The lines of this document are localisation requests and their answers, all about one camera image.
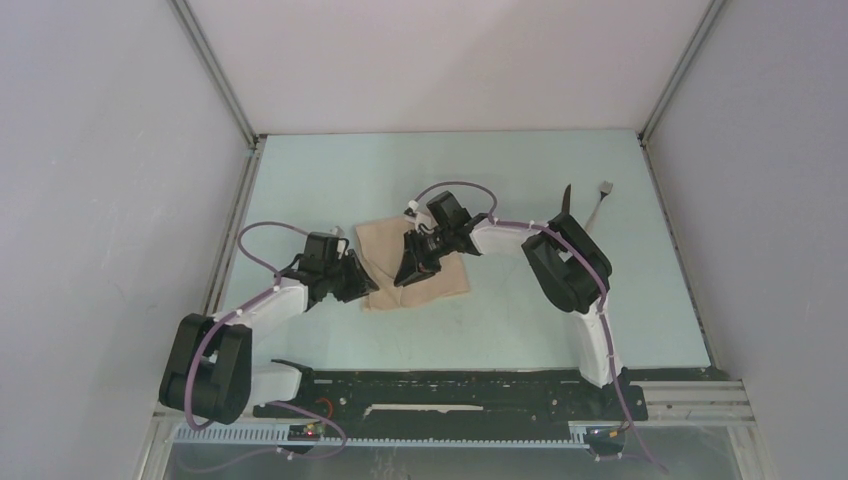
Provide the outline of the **beige cloth napkin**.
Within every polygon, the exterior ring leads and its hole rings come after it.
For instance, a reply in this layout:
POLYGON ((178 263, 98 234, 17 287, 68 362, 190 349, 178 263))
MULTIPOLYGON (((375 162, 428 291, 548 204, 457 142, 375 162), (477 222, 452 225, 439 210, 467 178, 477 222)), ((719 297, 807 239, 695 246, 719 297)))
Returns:
POLYGON ((410 249, 417 233, 404 217, 361 223, 354 231, 361 264, 377 284, 362 302, 365 312, 415 308, 471 292, 459 254, 433 260, 410 249))

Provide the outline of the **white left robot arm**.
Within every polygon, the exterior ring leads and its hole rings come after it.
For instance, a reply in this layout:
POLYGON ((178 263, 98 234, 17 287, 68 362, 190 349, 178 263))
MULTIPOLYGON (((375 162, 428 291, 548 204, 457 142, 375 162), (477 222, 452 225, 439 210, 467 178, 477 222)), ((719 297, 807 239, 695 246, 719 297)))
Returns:
POLYGON ((247 408, 274 401, 292 416, 311 412, 316 390, 303 381, 306 367, 256 365, 254 345, 327 296, 348 303, 378 289, 349 240, 333 233, 306 234, 302 251, 271 273, 270 285, 244 304, 211 316, 192 313, 178 325, 158 401, 181 411, 195 430, 199 417, 231 424, 247 408))

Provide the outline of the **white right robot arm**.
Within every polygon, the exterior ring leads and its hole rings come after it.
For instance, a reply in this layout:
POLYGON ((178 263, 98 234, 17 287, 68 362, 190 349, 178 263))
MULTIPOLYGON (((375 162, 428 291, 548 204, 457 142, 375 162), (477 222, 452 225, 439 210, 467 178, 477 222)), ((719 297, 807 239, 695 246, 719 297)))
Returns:
POLYGON ((524 257, 546 299, 577 317, 578 368, 590 384, 581 392, 585 411, 606 418, 622 403, 613 383, 621 367, 605 321, 604 305, 612 266, 607 256, 570 213, 571 191, 563 193, 561 211, 545 224, 497 219, 493 213, 471 215, 450 191, 421 206, 409 201, 404 212, 413 227, 403 236, 403 254, 394 277, 397 287, 434 277, 444 257, 524 257))

